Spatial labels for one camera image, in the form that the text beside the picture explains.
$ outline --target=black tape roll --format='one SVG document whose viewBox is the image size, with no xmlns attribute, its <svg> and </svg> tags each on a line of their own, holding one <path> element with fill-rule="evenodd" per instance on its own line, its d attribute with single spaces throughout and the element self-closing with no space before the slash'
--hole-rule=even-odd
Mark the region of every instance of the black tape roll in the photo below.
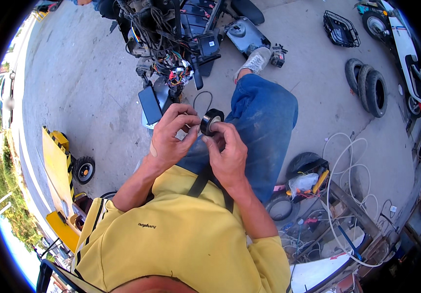
<svg viewBox="0 0 421 293">
<path fill-rule="evenodd" d="M 215 132 L 210 131 L 210 126 L 214 122 L 223 121 L 223 120 L 224 120 L 224 113 L 222 111 L 219 111 L 217 109 L 210 109 L 204 115 L 204 118 L 202 118 L 201 132 L 205 136 L 214 136 Z"/>
</svg>

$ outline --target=yellow shirt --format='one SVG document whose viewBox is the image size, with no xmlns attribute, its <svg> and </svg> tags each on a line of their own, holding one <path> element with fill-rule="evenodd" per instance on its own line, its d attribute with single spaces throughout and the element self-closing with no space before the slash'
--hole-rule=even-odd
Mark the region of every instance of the yellow shirt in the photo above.
<svg viewBox="0 0 421 293">
<path fill-rule="evenodd" d="M 279 236 L 247 247 L 242 220 L 208 182 L 186 196 L 196 175 L 173 166 L 155 180 L 155 198 L 128 212 L 96 198 L 78 241 L 72 272 L 111 291 L 136 278 L 178 278 L 204 292 L 286 292 L 289 262 Z"/>
</svg>

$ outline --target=shoe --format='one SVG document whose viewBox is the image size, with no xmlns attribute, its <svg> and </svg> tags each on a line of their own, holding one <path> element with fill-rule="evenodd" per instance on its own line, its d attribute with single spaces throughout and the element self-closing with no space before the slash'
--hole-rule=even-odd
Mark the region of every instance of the shoe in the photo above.
<svg viewBox="0 0 421 293">
<path fill-rule="evenodd" d="M 233 75 L 233 81 L 237 84 L 237 79 L 240 71 L 244 68 L 250 69 L 254 74 L 259 74 L 269 63 L 270 59 L 270 50 L 266 47 L 257 48 L 254 50 L 251 55 L 249 55 L 248 60 L 243 64 L 240 69 Z"/>
</svg>

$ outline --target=sky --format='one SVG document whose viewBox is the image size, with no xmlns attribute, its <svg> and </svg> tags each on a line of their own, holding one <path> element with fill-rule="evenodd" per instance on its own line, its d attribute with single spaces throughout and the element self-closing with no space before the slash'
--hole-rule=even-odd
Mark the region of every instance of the sky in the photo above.
<svg viewBox="0 0 421 293">
<path fill-rule="evenodd" d="M 8 220 L 2 217 L 0 217 L 0 231 L 14 261 L 25 275 L 26 280 L 33 290 L 35 290 L 38 281 L 39 266 L 41 264 L 36 253 L 26 250 L 25 245 L 12 234 Z"/>
</svg>

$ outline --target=stacked tires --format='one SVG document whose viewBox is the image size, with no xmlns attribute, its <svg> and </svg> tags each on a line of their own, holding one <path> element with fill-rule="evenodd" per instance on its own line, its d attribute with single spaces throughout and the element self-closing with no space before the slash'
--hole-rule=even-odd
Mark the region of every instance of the stacked tires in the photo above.
<svg viewBox="0 0 421 293">
<path fill-rule="evenodd" d="M 365 111 L 374 117 L 383 117 L 388 105 L 388 91 L 382 74 L 372 66 L 352 58 L 345 64 L 345 76 Z"/>
</svg>

